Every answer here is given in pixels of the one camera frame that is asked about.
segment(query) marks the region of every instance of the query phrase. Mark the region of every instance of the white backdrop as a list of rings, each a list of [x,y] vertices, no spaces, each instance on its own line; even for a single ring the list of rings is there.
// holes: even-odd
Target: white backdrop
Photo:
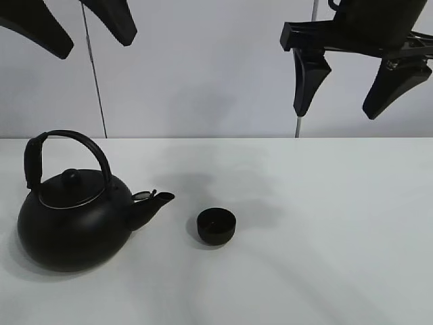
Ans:
[[[46,0],[75,42],[61,61],[0,28],[0,137],[104,129],[78,0]],[[123,47],[86,10],[108,137],[292,137],[294,63],[279,36],[311,18],[313,0],[129,0],[139,33]],[[417,29],[433,33],[433,1]],[[319,19],[331,19],[321,0]],[[329,53],[333,68],[302,125],[303,137],[433,136],[427,82],[376,121],[362,103],[379,60]]]

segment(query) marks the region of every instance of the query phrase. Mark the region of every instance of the kettle spout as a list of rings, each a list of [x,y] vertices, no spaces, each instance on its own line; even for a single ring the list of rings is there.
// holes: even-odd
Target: kettle spout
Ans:
[[[126,220],[127,229],[134,231],[143,227],[164,205],[169,203],[174,198],[174,194],[161,192],[155,196],[151,196],[146,200],[135,202],[129,207],[130,213]]]

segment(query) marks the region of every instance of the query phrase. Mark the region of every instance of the kettle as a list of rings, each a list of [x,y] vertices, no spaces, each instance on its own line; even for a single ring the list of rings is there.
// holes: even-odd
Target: kettle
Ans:
[[[41,183],[42,145],[51,135],[86,146],[101,171],[68,169]],[[100,147],[76,131],[57,130],[31,139],[24,152],[24,172],[31,190],[18,217],[18,236],[28,255],[60,272],[81,271],[119,251],[132,231],[147,224],[175,196],[135,195],[117,177]]]

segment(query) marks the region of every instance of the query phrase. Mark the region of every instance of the kettle handle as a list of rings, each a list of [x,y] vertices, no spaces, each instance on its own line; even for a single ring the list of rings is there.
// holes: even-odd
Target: kettle handle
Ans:
[[[93,140],[79,132],[70,130],[54,130],[50,132],[44,132],[28,141],[26,150],[24,151],[24,172],[26,174],[28,189],[37,190],[38,187],[41,185],[42,145],[44,141],[51,135],[69,137],[86,146],[87,149],[89,149],[96,157],[101,167],[101,172],[104,177],[105,189],[110,189],[112,174],[106,155],[102,152],[101,148]]]

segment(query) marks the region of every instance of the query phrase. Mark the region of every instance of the table surface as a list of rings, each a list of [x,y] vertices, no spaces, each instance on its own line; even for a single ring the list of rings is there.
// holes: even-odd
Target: table surface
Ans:
[[[0,324],[414,325],[433,319],[433,139],[97,140],[132,192],[177,198],[103,266],[38,268],[16,219],[25,140],[0,140]],[[44,178],[97,168],[67,139]],[[208,207],[231,242],[197,239]]]

